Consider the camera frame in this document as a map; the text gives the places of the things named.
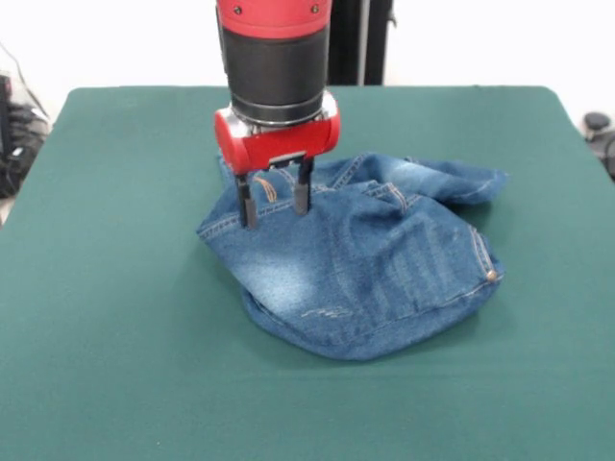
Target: blue jeans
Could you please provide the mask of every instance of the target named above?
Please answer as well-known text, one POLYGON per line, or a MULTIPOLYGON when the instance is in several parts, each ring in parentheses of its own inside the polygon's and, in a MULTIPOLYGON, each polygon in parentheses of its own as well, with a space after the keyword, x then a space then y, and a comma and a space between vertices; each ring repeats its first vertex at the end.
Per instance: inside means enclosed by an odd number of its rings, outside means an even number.
POLYGON ((263 329, 317 354, 367 360, 451 327, 493 295, 503 264, 444 204, 490 201, 506 175, 460 162, 365 154, 320 160, 312 209, 296 168, 252 175, 258 228, 239 223, 233 176, 197 230, 263 329))

